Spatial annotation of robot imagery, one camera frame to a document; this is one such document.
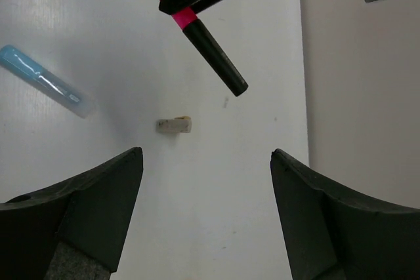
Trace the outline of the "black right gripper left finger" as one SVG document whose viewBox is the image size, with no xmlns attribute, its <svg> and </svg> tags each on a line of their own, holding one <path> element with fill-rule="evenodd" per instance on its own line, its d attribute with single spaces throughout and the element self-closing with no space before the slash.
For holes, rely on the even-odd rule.
<svg viewBox="0 0 420 280">
<path fill-rule="evenodd" d="M 1 204 L 2 279 L 109 279 L 143 173 L 140 147 Z"/>
</svg>

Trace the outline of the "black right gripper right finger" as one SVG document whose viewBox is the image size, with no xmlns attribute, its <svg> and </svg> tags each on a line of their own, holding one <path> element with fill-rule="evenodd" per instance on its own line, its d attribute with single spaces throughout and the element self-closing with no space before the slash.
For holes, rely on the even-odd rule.
<svg viewBox="0 0 420 280">
<path fill-rule="evenodd" d="M 350 189 L 272 152 L 293 279 L 418 279 L 419 210 Z"/>
</svg>

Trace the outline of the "pink highlighter black cap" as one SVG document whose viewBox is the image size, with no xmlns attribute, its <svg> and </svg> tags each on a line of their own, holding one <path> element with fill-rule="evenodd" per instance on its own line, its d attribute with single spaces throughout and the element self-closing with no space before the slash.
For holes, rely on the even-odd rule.
<svg viewBox="0 0 420 280">
<path fill-rule="evenodd" d="M 192 7 L 172 14 L 173 20 L 233 95 L 240 96 L 248 89 L 248 83 Z"/>
</svg>

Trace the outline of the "light blue highlighter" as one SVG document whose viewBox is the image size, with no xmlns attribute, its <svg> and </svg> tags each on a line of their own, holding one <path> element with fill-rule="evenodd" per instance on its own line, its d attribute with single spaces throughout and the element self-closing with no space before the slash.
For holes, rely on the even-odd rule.
<svg viewBox="0 0 420 280">
<path fill-rule="evenodd" d="M 88 96 L 12 45 L 1 48 L 1 66 L 78 117 L 86 118 L 95 109 Z"/>
</svg>

